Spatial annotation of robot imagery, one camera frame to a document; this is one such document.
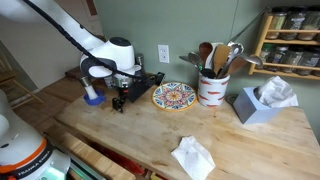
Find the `electrical outlet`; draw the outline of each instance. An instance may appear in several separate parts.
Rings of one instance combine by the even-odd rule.
[[[158,45],[159,62],[169,63],[169,46]]]

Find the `tissue box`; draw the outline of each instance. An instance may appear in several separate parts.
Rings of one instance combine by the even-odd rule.
[[[254,95],[255,88],[243,88],[233,103],[233,107],[243,124],[267,122],[283,109],[270,108],[262,104]]]

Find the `black cable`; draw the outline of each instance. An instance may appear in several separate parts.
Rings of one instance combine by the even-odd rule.
[[[114,69],[113,67],[102,63],[98,58],[93,56],[89,51],[87,51],[80,43],[78,43],[67,31],[63,29],[63,27],[58,24],[53,18],[51,18],[46,12],[44,12],[42,9],[40,9],[38,6],[30,2],[29,0],[23,0],[26,4],[28,4],[33,10],[35,10],[37,13],[39,13],[44,19],[46,19],[51,25],[53,25],[68,41],[71,42],[77,49],[79,49],[83,54],[88,56],[90,59],[96,61],[98,65],[101,65],[113,73],[121,74],[123,76],[127,76],[130,78],[135,78],[135,79],[143,79],[140,76],[134,76],[122,71],[119,71],[117,69]]]

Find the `green wall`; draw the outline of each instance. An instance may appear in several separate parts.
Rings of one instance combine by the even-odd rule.
[[[303,4],[319,4],[304,0]],[[106,37],[121,36],[131,41],[135,52],[145,56],[148,72],[164,72],[166,81],[179,81],[196,86],[198,72],[180,60],[179,55],[198,51],[203,41],[227,43],[266,6],[301,5],[298,0],[95,0]],[[237,41],[245,51],[253,52],[259,22],[251,26]],[[158,61],[157,45],[169,45],[170,63]],[[263,84],[269,75],[248,75],[248,67],[233,74],[227,93]],[[319,81],[282,77],[298,95],[300,107],[320,140],[320,117],[317,88]]]

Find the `wooden countertop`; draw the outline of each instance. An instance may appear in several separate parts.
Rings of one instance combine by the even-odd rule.
[[[136,179],[132,173],[83,143],[59,125],[54,124],[45,132],[55,142],[59,143],[59,145],[86,163],[103,177],[112,180]]]
[[[151,102],[154,89],[127,101],[123,114],[112,109],[117,93],[107,91],[104,104],[92,107],[79,98],[56,118],[169,179],[190,179],[171,155],[190,135],[216,163],[207,179],[320,179],[320,148],[303,110],[285,108],[268,123],[243,125],[226,102],[162,111]]]

